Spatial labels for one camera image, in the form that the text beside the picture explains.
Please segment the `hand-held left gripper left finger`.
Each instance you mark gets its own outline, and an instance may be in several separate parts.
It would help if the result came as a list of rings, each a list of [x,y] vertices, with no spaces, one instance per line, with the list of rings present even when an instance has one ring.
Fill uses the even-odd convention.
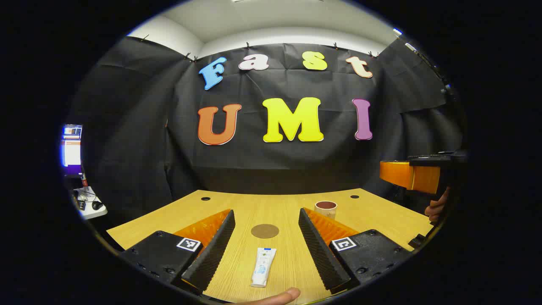
[[[207,290],[235,228],[231,209],[174,234],[157,230],[120,253],[120,258],[155,280],[190,293]]]

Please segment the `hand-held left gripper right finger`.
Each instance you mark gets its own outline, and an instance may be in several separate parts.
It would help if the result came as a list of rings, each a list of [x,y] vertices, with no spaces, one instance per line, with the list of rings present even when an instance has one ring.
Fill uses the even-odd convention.
[[[365,286],[413,254],[375,229],[358,232],[301,208],[299,227],[318,274],[332,294]]]

